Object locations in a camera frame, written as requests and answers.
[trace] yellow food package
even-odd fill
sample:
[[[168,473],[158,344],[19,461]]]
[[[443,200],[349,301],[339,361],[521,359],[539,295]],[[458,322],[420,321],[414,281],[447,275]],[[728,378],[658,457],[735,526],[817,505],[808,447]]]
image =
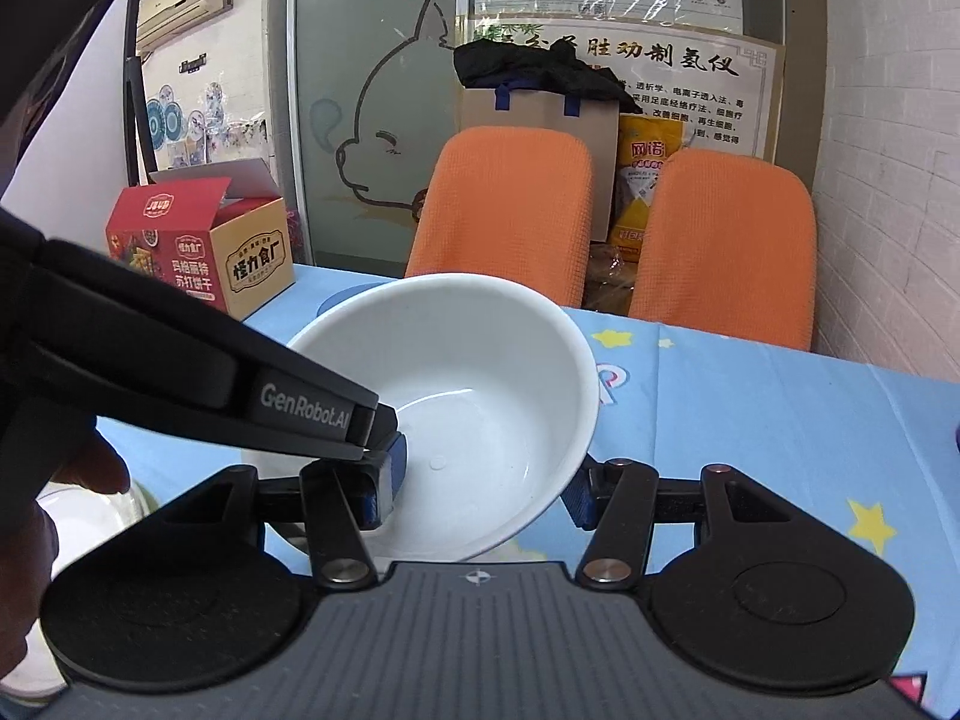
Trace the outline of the yellow food package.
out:
[[[680,146],[683,122],[620,115],[614,207],[622,210],[618,211],[607,242],[617,247],[627,262],[640,259],[656,180],[667,157],[679,151]]]

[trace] yellow star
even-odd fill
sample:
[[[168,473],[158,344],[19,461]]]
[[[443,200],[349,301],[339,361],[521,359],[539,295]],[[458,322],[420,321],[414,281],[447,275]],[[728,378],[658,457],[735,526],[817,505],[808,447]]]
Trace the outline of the yellow star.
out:
[[[604,348],[616,349],[618,346],[632,346],[633,333],[618,333],[616,330],[604,330],[602,333],[594,333],[595,341],[600,341]]]
[[[853,509],[853,516],[856,517],[856,525],[847,531],[847,535],[854,538],[866,538],[874,546],[877,555],[883,557],[883,546],[887,539],[896,536],[896,530],[883,520],[883,507],[877,503],[867,509],[850,499],[847,500],[847,503],[850,504],[850,508]]]

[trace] frosted glass panel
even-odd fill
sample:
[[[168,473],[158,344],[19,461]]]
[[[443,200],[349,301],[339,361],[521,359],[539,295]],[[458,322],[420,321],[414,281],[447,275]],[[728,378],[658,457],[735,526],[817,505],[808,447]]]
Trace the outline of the frosted glass panel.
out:
[[[454,0],[296,0],[299,144],[318,265],[402,274],[412,208],[454,132],[454,12]]]

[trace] cartoon ear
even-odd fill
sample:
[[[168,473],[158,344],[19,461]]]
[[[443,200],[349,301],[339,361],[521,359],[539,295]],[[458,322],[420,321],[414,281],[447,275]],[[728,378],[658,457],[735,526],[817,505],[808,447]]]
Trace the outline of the cartoon ear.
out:
[[[442,49],[453,50],[453,14],[457,0],[424,0],[416,17],[416,40],[437,41]]]

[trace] orange chair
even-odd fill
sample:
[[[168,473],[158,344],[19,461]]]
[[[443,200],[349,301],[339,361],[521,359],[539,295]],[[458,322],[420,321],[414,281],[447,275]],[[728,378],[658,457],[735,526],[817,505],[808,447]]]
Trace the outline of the orange chair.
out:
[[[684,149],[656,185],[630,316],[809,350],[816,250],[793,173]]]
[[[443,147],[406,275],[510,279],[580,306],[592,161],[582,141],[531,127],[469,127]]]

